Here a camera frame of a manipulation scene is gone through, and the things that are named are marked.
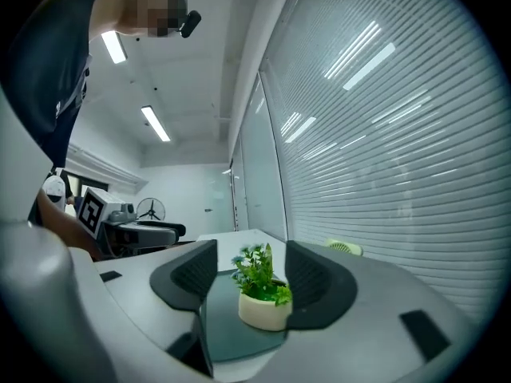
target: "white pot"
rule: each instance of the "white pot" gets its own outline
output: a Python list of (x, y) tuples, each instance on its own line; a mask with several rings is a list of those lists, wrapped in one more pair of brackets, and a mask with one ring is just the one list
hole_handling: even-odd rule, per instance
[(275, 306), (273, 301), (260, 301), (245, 294), (240, 294), (238, 302), (238, 315), (241, 320), (262, 330), (286, 329), (286, 320), (292, 309), (291, 302)]

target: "gray mat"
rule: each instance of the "gray mat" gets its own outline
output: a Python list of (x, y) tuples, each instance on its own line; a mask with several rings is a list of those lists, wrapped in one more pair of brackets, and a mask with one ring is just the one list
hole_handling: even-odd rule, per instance
[(231, 279), (233, 270), (221, 271), (201, 308), (211, 361), (233, 361), (267, 352), (282, 345), (285, 333), (252, 328), (238, 316), (240, 290)]

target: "artificial plant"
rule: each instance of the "artificial plant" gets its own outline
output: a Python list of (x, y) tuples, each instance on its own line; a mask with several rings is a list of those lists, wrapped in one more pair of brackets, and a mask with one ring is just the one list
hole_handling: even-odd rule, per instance
[(284, 282), (273, 279), (270, 244), (244, 247), (232, 259), (238, 271), (232, 275), (243, 294), (260, 301), (274, 301), (276, 306), (291, 301), (291, 290)]

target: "ceiling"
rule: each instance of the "ceiling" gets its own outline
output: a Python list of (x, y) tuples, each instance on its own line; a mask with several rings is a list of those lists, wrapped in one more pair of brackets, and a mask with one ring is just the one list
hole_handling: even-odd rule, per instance
[(90, 43), (93, 61), (82, 113), (108, 113), (145, 150), (162, 143), (145, 125), (151, 105), (171, 137), (171, 152), (185, 142), (224, 142), (236, 76), (257, 0), (188, 0), (202, 21), (188, 39), (121, 36), (128, 60), (113, 64), (101, 38)]

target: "potted plant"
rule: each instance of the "potted plant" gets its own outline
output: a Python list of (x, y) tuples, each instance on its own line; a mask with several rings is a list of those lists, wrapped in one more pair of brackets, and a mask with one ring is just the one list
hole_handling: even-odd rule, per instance
[(238, 271), (232, 275), (241, 289), (238, 315), (250, 326), (278, 331), (286, 327), (291, 314), (291, 290), (285, 282), (273, 277), (269, 244), (242, 248), (232, 259)]

